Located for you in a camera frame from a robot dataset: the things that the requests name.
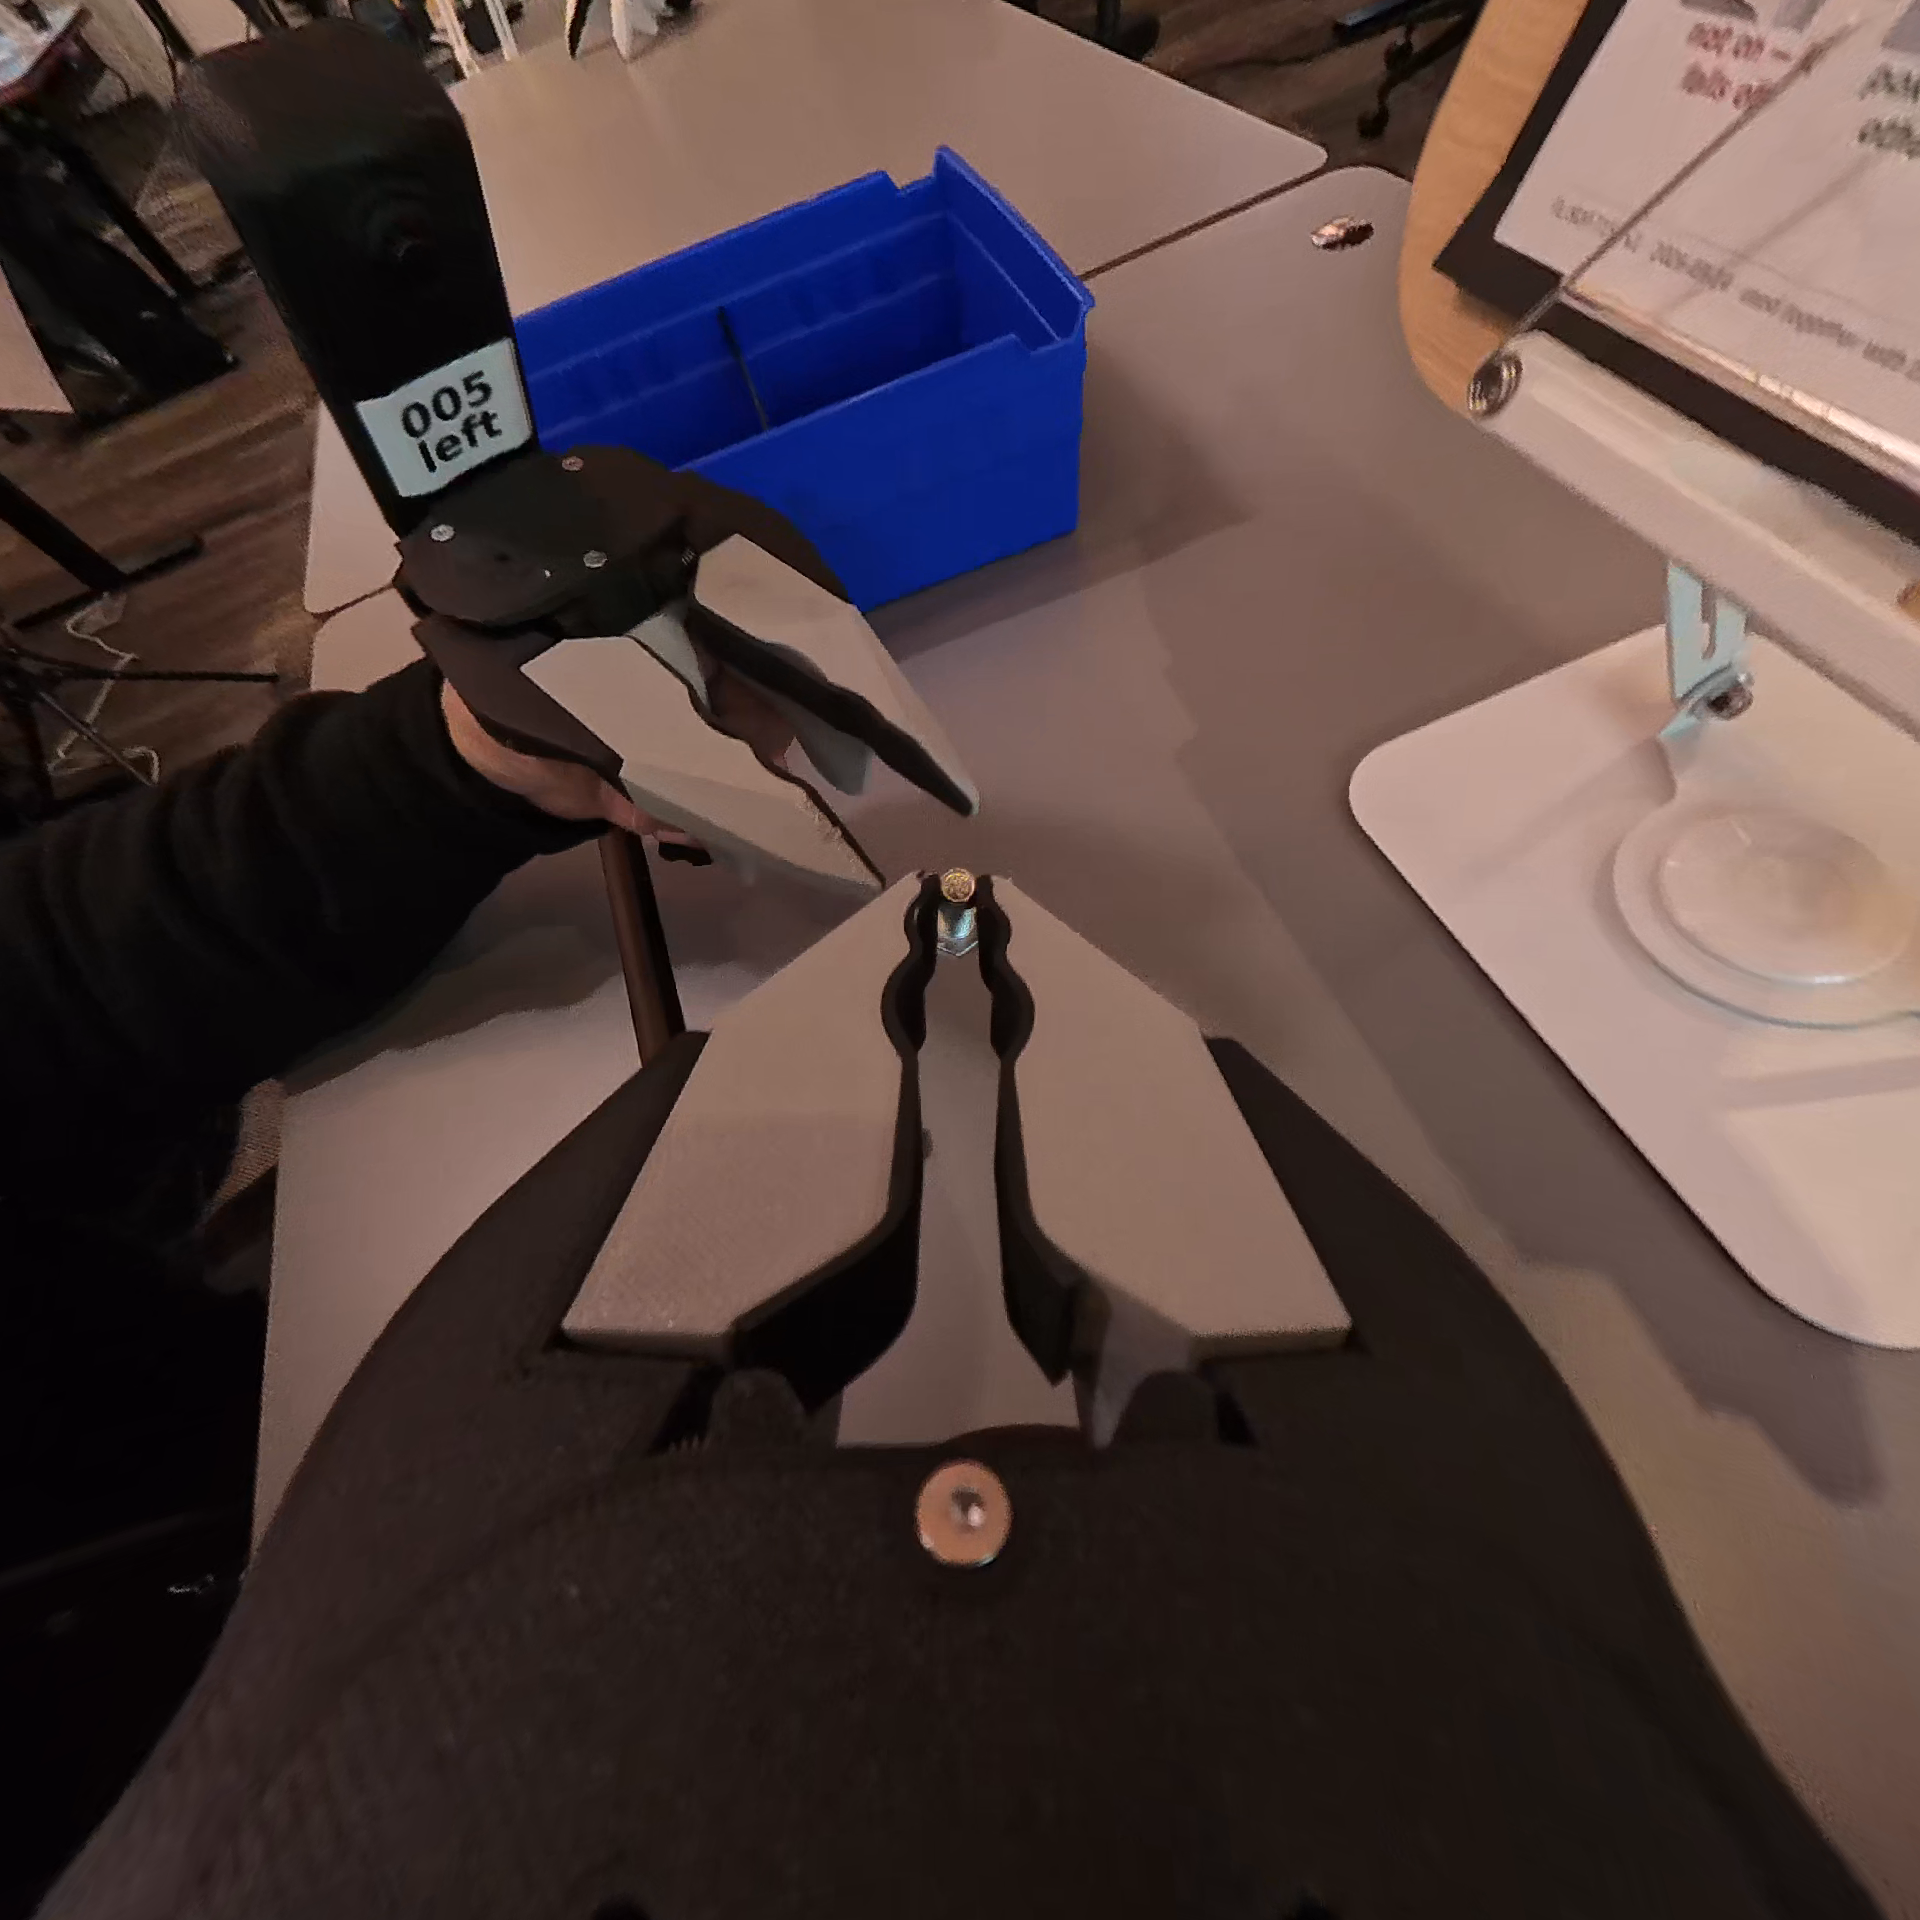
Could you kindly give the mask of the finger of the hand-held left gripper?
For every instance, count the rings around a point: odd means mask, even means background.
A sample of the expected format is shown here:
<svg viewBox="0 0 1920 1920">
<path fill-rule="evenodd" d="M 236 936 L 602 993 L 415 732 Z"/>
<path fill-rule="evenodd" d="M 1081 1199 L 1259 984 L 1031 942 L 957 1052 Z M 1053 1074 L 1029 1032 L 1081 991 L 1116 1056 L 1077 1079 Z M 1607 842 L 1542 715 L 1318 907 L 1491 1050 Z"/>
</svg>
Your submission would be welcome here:
<svg viewBox="0 0 1920 1920">
<path fill-rule="evenodd" d="M 862 794 L 884 765 L 952 813 L 978 813 L 972 776 L 865 616 L 764 544 L 698 555 L 682 598 L 630 636 L 704 717 L 715 717 L 720 675 L 755 690 L 832 791 Z"/>
<path fill-rule="evenodd" d="M 871 899 L 884 879 L 812 787 L 707 717 L 693 684 L 636 636 L 575 636 L 523 668 L 610 750 L 636 809 L 748 877 Z"/>
</svg>

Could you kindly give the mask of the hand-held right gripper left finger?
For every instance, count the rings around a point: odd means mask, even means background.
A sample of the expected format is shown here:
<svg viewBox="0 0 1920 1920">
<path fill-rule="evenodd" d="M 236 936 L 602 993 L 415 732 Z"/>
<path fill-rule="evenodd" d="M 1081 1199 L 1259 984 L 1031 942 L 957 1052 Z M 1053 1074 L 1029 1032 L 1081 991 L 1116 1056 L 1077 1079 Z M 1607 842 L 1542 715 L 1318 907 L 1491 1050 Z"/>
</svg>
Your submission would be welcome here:
<svg viewBox="0 0 1920 1920">
<path fill-rule="evenodd" d="M 768 1370 L 805 1409 L 886 1352 L 917 1295 L 934 914 L 911 874 L 713 1021 L 568 1344 Z"/>
</svg>

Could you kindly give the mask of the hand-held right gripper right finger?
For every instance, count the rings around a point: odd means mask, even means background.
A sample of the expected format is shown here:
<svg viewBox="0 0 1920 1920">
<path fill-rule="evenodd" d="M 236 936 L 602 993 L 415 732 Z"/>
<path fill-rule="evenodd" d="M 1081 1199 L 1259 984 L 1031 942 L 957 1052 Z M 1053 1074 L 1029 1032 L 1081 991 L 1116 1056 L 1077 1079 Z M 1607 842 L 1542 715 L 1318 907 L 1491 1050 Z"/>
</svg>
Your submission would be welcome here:
<svg viewBox="0 0 1920 1920">
<path fill-rule="evenodd" d="M 1189 1015 L 1005 877 L 978 969 L 1002 1296 L 1110 1444 L 1143 1381 L 1338 1348 L 1351 1315 Z"/>
</svg>

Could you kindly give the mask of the person's left forearm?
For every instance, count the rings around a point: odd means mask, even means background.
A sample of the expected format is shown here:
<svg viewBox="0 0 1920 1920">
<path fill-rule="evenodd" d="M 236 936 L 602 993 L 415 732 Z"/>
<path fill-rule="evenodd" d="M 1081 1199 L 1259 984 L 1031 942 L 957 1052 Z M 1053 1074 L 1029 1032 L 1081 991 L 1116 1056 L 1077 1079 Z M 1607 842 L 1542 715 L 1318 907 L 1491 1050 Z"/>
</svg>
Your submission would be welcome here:
<svg viewBox="0 0 1920 1920">
<path fill-rule="evenodd" d="M 3 840 L 3 1138 L 227 1103 L 367 1021 L 549 818 L 452 750 L 426 662 Z"/>
</svg>

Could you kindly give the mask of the person's left hand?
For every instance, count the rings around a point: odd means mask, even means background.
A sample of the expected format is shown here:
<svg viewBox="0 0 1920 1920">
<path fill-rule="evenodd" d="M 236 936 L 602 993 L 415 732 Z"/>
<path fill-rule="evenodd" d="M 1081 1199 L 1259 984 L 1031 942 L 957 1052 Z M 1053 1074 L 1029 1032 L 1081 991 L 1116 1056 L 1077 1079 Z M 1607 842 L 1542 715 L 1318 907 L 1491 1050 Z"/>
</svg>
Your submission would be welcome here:
<svg viewBox="0 0 1920 1920">
<path fill-rule="evenodd" d="M 586 767 L 529 756 L 507 747 L 477 723 L 446 682 L 439 688 L 439 708 L 452 750 L 499 793 L 560 822 L 597 824 L 634 833 L 654 842 L 665 861 L 711 864 L 711 853 L 691 833 L 636 805 L 619 785 L 604 782 Z"/>
</svg>

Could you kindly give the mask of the blue plastic bin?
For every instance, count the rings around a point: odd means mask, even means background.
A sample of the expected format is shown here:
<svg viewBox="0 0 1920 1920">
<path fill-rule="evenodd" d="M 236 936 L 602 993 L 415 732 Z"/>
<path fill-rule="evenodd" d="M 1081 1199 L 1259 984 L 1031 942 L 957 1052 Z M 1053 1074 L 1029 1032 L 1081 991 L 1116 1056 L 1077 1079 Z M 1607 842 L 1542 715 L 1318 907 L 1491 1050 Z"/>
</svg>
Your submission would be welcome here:
<svg viewBox="0 0 1920 1920">
<path fill-rule="evenodd" d="M 939 145 L 913 182 L 867 173 L 514 331 L 547 451 L 623 445 L 761 500 L 869 611 L 1077 526 L 1092 305 L 1020 210 Z"/>
</svg>

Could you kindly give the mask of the black bin divider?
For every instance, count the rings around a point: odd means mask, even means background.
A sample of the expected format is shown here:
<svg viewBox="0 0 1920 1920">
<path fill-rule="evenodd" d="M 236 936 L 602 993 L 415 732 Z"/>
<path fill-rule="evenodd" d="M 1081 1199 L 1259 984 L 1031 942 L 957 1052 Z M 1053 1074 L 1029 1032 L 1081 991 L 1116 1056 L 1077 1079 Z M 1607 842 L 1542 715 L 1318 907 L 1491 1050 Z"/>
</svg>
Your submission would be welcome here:
<svg viewBox="0 0 1920 1920">
<path fill-rule="evenodd" d="M 726 305 L 715 307 L 715 324 L 720 329 L 731 364 L 739 373 L 740 386 L 746 394 L 748 408 L 755 419 L 755 430 L 761 434 L 774 432 L 779 427 L 779 419 L 775 419 L 770 410 L 770 405 L 755 381 L 755 370 L 751 368 L 739 325 L 735 324 L 731 311 Z"/>
</svg>

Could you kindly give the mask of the clear round swivel disc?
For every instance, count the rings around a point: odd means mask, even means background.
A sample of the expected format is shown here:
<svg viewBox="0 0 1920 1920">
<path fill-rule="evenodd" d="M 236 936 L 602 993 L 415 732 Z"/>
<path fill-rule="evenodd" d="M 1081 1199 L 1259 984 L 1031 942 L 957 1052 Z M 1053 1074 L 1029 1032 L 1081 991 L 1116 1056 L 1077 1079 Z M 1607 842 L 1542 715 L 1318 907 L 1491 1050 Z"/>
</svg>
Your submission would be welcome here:
<svg viewBox="0 0 1920 1920">
<path fill-rule="evenodd" d="M 1656 805 L 1610 883 L 1647 960 L 1741 1019 L 1857 1030 L 1917 1011 L 1916 879 L 1800 809 Z"/>
</svg>

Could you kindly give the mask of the white holder ledge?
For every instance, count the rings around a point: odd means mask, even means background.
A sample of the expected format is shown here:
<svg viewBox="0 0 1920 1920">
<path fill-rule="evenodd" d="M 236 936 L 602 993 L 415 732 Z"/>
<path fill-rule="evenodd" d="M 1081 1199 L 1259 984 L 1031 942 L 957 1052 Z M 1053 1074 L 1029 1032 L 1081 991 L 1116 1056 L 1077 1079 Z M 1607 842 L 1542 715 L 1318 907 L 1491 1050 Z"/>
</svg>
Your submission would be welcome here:
<svg viewBox="0 0 1920 1920">
<path fill-rule="evenodd" d="M 1561 342 L 1529 335 L 1469 377 L 1469 416 L 1680 561 L 1809 669 L 1917 730 L 1917 554 Z"/>
</svg>

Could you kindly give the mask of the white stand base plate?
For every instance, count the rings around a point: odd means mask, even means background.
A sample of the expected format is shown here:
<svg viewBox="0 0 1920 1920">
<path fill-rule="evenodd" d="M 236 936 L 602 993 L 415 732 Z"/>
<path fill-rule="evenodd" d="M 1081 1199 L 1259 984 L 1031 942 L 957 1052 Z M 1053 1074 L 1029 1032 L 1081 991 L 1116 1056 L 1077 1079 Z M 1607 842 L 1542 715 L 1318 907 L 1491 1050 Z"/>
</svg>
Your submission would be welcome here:
<svg viewBox="0 0 1920 1920">
<path fill-rule="evenodd" d="M 1917 1342 L 1916 1017 L 1746 1021 L 1654 967 L 1610 866 L 1656 805 L 1794 805 L 1916 879 L 1916 739 L 1789 651 L 1673 745 L 1664 636 L 1619 638 L 1366 756 L 1356 824 L 1726 1254 L 1820 1330 Z"/>
</svg>

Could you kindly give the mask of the metal stand bracket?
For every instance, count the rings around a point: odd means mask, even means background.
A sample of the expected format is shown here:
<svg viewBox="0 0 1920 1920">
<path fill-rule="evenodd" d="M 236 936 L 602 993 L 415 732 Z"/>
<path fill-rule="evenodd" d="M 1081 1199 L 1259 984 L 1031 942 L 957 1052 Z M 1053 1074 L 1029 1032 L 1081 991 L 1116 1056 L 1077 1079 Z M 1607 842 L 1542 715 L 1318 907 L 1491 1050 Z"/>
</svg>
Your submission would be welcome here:
<svg viewBox="0 0 1920 1920">
<path fill-rule="evenodd" d="M 1664 745 L 1748 712 L 1754 682 L 1746 655 L 1746 609 L 1689 566 L 1667 561 L 1664 658 L 1671 714 L 1658 732 Z"/>
</svg>

